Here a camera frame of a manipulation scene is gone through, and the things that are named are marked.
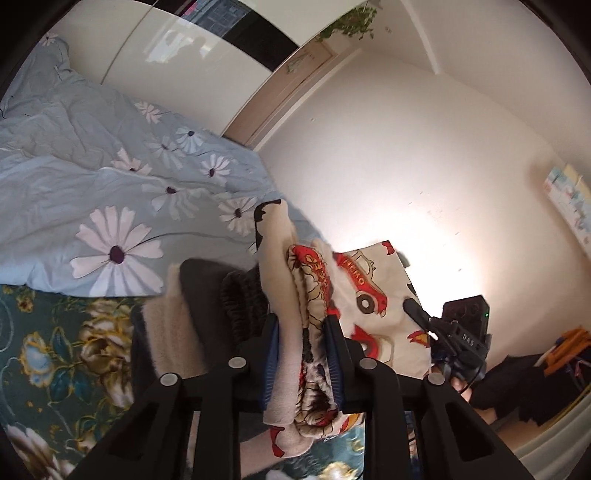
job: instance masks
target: pile of clothes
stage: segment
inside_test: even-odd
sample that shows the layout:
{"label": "pile of clothes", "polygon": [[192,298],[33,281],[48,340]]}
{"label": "pile of clothes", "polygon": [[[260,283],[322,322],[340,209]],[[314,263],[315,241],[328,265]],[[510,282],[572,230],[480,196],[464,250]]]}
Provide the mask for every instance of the pile of clothes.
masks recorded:
{"label": "pile of clothes", "polygon": [[[256,259],[250,271],[190,259],[169,269],[166,294],[134,316],[136,398],[166,372],[182,378],[227,365],[238,345],[259,336],[268,312],[279,322],[279,356],[262,414],[241,414],[242,476],[306,453],[317,440],[350,431],[362,414],[343,414],[333,398],[323,322],[336,315],[343,333],[366,356],[397,373],[422,378],[430,368],[427,335],[404,313],[416,298],[389,242],[334,253],[315,239],[302,245],[287,204],[275,200],[254,212]],[[191,427],[192,462],[199,413]]]}
{"label": "pile of clothes", "polygon": [[507,356],[486,373],[470,398],[474,408],[493,408],[501,419],[517,410],[521,421],[542,425],[589,393],[591,333],[564,332],[545,353]]}

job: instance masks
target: camera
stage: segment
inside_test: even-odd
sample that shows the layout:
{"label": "camera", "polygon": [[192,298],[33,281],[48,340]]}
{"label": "camera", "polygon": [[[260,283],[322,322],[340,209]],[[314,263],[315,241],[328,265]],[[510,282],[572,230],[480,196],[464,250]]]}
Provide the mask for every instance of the camera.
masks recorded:
{"label": "camera", "polygon": [[431,358],[446,380],[457,377],[470,386],[484,378],[492,335],[482,295],[448,301],[441,318],[431,317],[414,299],[404,300],[402,308],[431,337]]}

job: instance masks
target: red car print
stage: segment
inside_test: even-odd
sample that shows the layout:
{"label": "red car print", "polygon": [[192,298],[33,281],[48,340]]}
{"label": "red car print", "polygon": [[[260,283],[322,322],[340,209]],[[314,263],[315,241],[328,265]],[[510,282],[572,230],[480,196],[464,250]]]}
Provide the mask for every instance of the red car print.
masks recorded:
{"label": "red car print", "polygon": [[384,247],[386,247],[386,250],[388,252],[388,253],[386,253],[386,255],[394,255],[396,253],[396,250],[394,249],[394,247],[392,246],[392,244],[388,240],[384,240],[382,242],[382,245]]}
{"label": "red car print", "polygon": [[422,330],[417,330],[416,332],[411,333],[407,336],[407,339],[410,340],[411,343],[419,343],[426,348],[431,346],[429,344],[429,335],[427,335]]}
{"label": "red car print", "polygon": [[326,314],[336,315],[337,319],[340,319],[340,311],[331,300],[330,292],[332,287],[328,272],[326,271],[326,265],[318,255],[318,252],[304,245],[295,245],[293,246],[293,253],[302,266],[305,265],[309,268],[307,274],[312,275],[314,280],[318,282],[326,305]]}
{"label": "red car print", "polygon": [[[357,260],[363,260],[365,268],[361,268]],[[344,269],[357,290],[357,308],[364,314],[377,313],[381,317],[386,315],[388,297],[372,281],[374,276],[374,262],[367,258],[360,250],[352,257],[347,254],[335,253],[336,264]]]}
{"label": "red car print", "polygon": [[392,366],[394,358],[394,345],[392,341],[383,335],[370,335],[359,325],[355,325],[352,340],[357,340],[363,347],[363,352],[368,358],[380,360],[386,365]]}
{"label": "red car print", "polygon": [[285,455],[285,452],[277,446],[277,435],[283,432],[283,430],[285,430],[285,427],[271,426],[269,428],[269,433],[271,434],[271,448],[273,449],[273,455],[277,458],[281,458]]}

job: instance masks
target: white wall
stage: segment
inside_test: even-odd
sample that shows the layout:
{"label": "white wall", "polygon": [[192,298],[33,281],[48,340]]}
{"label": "white wall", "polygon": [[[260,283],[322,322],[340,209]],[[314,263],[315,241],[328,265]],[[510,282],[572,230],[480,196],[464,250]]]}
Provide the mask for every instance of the white wall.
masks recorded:
{"label": "white wall", "polygon": [[371,25],[374,37],[365,35],[363,48],[439,73],[428,33],[411,0],[381,0],[380,6]]}
{"label": "white wall", "polygon": [[298,45],[358,5],[359,0],[242,0]]}
{"label": "white wall", "polygon": [[[415,14],[442,70],[509,109],[554,148],[565,162],[591,178],[591,86],[558,37],[519,0],[382,0],[380,24],[396,32],[404,4]],[[390,50],[418,64],[424,55],[415,34],[412,48],[384,47],[384,33],[364,48]]]}
{"label": "white wall", "polygon": [[495,364],[591,327],[591,268],[541,183],[533,130],[446,75],[362,53],[261,150],[336,250],[390,239],[424,307],[482,293]]}

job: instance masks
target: folded clothes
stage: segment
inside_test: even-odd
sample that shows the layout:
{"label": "folded clothes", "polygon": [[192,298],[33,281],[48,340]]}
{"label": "folded clothes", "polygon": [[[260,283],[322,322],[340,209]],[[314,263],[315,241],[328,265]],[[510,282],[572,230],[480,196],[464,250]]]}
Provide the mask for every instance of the folded clothes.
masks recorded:
{"label": "folded clothes", "polygon": [[497,418],[517,409],[522,421],[546,423],[591,382],[589,338],[583,329],[570,330],[544,355],[507,356],[475,385],[470,404],[494,408]]}
{"label": "folded clothes", "polygon": [[[296,456],[314,440],[363,421],[363,415],[339,412],[333,398],[322,331],[327,315],[336,315],[343,333],[365,344],[367,356],[403,375],[422,378],[430,367],[430,348],[425,332],[402,309],[405,298],[416,296],[389,242],[367,249],[370,257],[384,260],[384,291],[372,281],[375,262],[362,251],[334,254],[320,239],[312,246],[299,245],[282,200],[257,207],[255,227],[262,289],[280,326],[279,360],[264,422],[274,426],[275,454]],[[365,266],[357,263],[360,258]]]}
{"label": "folded clothes", "polygon": [[220,295],[230,320],[234,342],[238,345],[260,336],[269,302],[261,288],[258,265],[248,272],[234,270],[226,275]]}

